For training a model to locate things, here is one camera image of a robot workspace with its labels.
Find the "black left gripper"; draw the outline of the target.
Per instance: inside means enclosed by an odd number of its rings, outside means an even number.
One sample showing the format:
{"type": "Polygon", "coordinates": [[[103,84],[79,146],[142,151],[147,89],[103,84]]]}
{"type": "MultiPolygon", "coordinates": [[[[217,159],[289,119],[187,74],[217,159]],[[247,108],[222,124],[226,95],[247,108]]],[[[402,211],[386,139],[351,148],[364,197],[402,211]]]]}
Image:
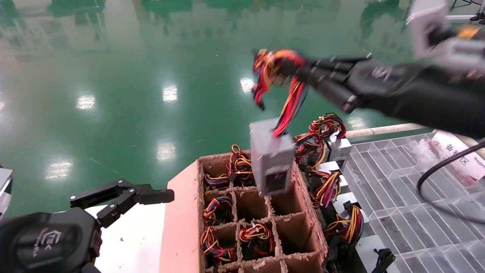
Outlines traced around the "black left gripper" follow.
{"type": "Polygon", "coordinates": [[[1,220],[2,273],[97,273],[95,260],[102,244],[101,228],[108,228],[136,204],[175,200],[171,189],[118,180],[74,194],[70,209],[60,213],[31,213],[1,220]],[[85,212],[111,202],[97,213],[85,212]]]}

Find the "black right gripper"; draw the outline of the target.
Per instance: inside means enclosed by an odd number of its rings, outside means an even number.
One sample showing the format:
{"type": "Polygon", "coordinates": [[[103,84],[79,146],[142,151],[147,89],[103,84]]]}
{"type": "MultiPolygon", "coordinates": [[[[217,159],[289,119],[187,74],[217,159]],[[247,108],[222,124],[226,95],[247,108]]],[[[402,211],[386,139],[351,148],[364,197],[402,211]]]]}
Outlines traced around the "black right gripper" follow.
{"type": "Polygon", "coordinates": [[[470,138],[485,135],[484,77],[463,79],[432,65],[364,62],[372,54],[308,59],[299,79],[345,113],[356,108],[470,138]],[[318,69],[348,73],[348,88],[318,69]]]}

